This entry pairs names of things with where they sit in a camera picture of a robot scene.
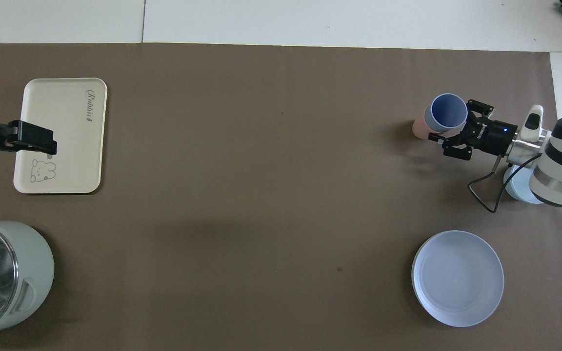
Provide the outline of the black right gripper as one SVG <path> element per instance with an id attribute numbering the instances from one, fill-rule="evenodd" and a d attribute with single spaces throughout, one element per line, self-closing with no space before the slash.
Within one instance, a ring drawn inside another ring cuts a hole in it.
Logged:
<path id="1" fill-rule="evenodd" d="M 491 120 L 494 107 L 477 100 L 466 103 L 467 118 L 465 130 L 473 131 L 471 145 L 487 154 L 506 156 L 516 134 L 514 124 Z M 471 160 L 473 147 L 459 135 L 444 137 L 441 134 L 429 133 L 428 139 L 441 145 L 445 157 L 460 160 Z"/>

